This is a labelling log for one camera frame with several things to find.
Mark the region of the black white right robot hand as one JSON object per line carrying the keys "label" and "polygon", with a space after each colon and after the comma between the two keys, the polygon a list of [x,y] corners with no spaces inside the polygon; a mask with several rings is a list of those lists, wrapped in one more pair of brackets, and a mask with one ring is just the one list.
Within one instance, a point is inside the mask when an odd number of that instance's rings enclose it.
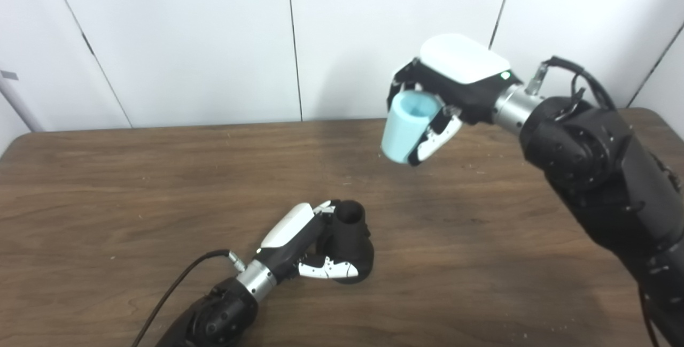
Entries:
{"label": "black white right robot hand", "polygon": [[508,60],[461,34],[431,37],[393,76],[381,150],[418,166],[463,125],[493,123],[496,101],[522,86]]}

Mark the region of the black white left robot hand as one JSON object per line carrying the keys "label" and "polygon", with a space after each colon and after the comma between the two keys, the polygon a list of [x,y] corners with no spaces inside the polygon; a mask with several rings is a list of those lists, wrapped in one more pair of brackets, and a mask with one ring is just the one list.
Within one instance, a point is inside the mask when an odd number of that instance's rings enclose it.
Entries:
{"label": "black white left robot hand", "polygon": [[276,284],[304,276],[314,279],[352,280],[361,275],[350,261],[326,255],[322,250],[307,250],[332,228],[338,200],[319,206],[300,203],[294,206],[266,235],[254,259],[266,269]]}

